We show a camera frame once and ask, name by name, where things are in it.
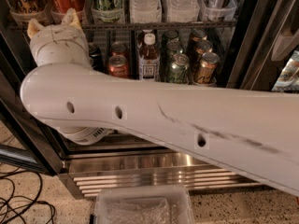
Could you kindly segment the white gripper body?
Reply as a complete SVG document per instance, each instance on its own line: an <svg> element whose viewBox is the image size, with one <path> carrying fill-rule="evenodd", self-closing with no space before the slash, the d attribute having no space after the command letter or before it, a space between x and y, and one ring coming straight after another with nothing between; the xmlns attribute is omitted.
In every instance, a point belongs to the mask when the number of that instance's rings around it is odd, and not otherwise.
<svg viewBox="0 0 299 224"><path fill-rule="evenodd" d="M78 28L65 24L49 25L36 32L31 38L30 50L37 51L43 45L52 42L74 42L83 47L85 51L88 50L85 34Z"/></svg>

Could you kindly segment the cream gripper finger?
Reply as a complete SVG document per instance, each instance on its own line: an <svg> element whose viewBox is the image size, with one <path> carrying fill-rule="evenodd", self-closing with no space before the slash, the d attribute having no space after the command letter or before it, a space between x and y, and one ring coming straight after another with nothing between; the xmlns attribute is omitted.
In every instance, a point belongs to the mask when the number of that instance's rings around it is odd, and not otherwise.
<svg viewBox="0 0 299 224"><path fill-rule="evenodd" d="M27 34L32 38L36 33L43 30L44 26L36 19L31 19L28 22Z"/></svg>
<svg viewBox="0 0 299 224"><path fill-rule="evenodd" d="M81 24L80 24L80 21L78 19L78 15L77 15L77 12L74 8L69 8L63 19L62 19L62 24L63 25L69 25L69 26L72 26L72 27L75 27L79 30L82 29L81 27Z"/></svg>

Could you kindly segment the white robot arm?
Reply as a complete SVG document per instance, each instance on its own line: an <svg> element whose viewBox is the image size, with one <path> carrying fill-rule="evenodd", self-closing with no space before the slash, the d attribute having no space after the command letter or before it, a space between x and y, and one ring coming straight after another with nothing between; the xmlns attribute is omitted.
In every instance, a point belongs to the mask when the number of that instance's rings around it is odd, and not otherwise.
<svg viewBox="0 0 299 224"><path fill-rule="evenodd" d="M299 97L112 77L92 69L75 9L58 25L28 23L37 67L26 110L67 138L124 131L299 196Z"/></svg>

